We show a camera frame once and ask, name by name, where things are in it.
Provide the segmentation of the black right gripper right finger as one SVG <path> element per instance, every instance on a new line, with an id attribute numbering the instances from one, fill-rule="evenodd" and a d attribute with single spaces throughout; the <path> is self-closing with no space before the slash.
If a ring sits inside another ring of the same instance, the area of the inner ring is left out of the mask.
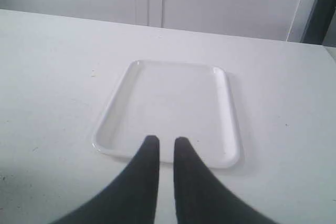
<path id="1" fill-rule="evenodd" d="M 178 223 L 274 223 L 227 189 L 185 137 L 175 140 L 173 170 Z"/>

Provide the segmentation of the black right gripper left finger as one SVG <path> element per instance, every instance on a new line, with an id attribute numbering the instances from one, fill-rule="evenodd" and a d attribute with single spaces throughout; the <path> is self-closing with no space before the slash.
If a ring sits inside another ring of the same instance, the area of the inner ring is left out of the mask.
<path id="1" fill-rule="evenodd" d="M 160 142 L 149 135 L 104 190 L 54 223 L 154 223 L 159 168 Z"/>

